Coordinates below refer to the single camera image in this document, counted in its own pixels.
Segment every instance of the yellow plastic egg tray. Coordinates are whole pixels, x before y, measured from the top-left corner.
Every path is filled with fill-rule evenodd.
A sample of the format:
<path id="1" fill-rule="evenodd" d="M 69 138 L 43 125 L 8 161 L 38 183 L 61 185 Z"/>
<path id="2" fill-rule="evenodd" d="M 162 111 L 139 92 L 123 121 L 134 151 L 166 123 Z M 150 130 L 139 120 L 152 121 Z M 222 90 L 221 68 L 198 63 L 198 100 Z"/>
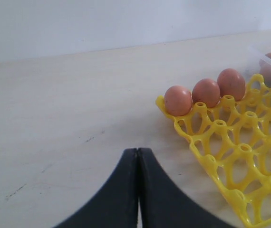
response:
<path id="1" fill-rule="evenodd" d="M 259 84 L 259 89 L 252 88 Z M 262 75 L 252 76 L 247 83 L 245 97 L 238 102 L 230 95 L 223 96 L 215 108 L 207 108 L 204 103 L 197 102 L 189 114 L 178 117 L 166 112 L 163 96 L 157 98 L 156 104 L 166 117 L 173 120 L 178 134 L 189 142 L 191 151 L 244 226 L 258 228 L 271 224 L 271 217 L 262 219 L 261 216 L 262 201 L 271 194 L 271 171 L 265 165 L 269 159 L 267 153 L 271 152 L 271 88 L 264 84 Z M 227 114 L 226 119 L 221 119 L 222 112 Z M 192 123 L 195 115 L 201 122 L 197 131 Z M 247 143 L 241 140 L 242 129 L 252 131 Z M 220 139 L 221 147 L 212 155 L 210 145 L 213 135 Z M 232 167 L 240 159 L 245 160 L 247 172 L 236 183 Z M 225 180 L 220 177 L 219 169 L 224 171 Z M 246 192 L 245 189 L 253 181 L 260 183 L 259 188 Z M 249 207 L 253 210 L 252 217 L 248 213 Z"/>

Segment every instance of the black plastic object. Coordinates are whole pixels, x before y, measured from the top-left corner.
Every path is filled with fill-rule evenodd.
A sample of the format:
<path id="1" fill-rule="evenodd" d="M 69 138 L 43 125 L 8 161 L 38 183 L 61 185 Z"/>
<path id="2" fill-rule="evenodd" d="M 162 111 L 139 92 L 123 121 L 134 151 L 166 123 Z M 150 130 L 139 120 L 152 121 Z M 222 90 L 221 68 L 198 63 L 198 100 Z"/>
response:
<path id="1" fill-rule="evenodd" d="M 233 228 L 187 197 L 167 176 L 151 149 L 139 149 L 143 228 Z"/>
<path id="2" fill-rule="evenodd" d="M 232 228 L 187 197 L 149 148 L 127 149 L 97 194 L 56 228 Z"/>
<path id="3" fill-rule="evenodd" d="M 128 149 L 97 194 L 57 228 L 136 228 L 137 150 Z"/>

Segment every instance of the table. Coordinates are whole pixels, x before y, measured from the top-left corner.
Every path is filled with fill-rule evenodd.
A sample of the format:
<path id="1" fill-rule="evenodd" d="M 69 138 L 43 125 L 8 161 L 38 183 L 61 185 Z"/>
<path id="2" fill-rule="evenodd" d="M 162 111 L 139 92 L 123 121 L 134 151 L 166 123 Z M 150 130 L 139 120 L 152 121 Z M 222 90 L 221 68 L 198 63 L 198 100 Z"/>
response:
<path id="1" fill-rule="evenodd" d="M 155 105 L 232 67 L 271 30 L 143 47 L 0 62 L 0 228 L 49 228 L 102 186 L 123 149 L 150 147 L 204 208 L 242 223 Z"/>

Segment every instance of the egg tray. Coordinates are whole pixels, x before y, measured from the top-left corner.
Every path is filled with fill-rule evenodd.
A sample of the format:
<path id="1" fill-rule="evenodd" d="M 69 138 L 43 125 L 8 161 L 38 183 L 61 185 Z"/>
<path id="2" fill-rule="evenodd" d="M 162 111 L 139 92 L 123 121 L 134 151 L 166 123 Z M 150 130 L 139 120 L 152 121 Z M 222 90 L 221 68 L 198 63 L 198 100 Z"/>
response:
<path id="1" fill-rule="evenodd" d="M 173 120 L 177 133 L 189 142 L 189 147 L 207 174 L 219 188 L 221 194 L 241 219 L 245 227 L 259 228 L 271 224 L 271 217 L 262 219 L 262 201 L 271 194 L 271 171 L 266 168 L 271 152 L 271 88 L 263 81 L 262 75 L 255 74 L 246 85 L 245 97 L 236 102 L 230 95 L 221 98 L 214 108 L 207 108 L 202 102 L 193 105 L 185 116 L 172 116 L 166 112 L 164 97 L 159 96 L 156 104 L 163 114 Z M 226 120 L 221 113 L 227 114 Z M 198 131 L 193 128 L 192 119 L 198 115 L 201 122 Z M 242 130 L 251 130 L 252 136 L 247 143 L 242 142 Z M 217 153 L 211 151 L 213 135 L 221 141 Z M 247 173 L 236 183 L 232 168 L 237 160 L 245 160 Z M 220 177 L 220 169 L 225 173 L 225 180 Z M 247 186 L 257 181 L 260 187 L 245 192 Z M 253 218 L 248 213 L 253 210 Z"/>

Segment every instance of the white wall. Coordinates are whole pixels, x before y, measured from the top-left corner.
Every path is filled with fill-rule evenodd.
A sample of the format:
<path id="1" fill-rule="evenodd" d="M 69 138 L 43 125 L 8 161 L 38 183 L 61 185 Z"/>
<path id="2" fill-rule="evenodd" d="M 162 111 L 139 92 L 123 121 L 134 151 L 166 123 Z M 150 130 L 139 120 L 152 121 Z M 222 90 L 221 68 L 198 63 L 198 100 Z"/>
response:
<path id="1" fill-rule="evenodd" d="M 0 0 L 0 62 L 271 29 L 271 0 Z"/>

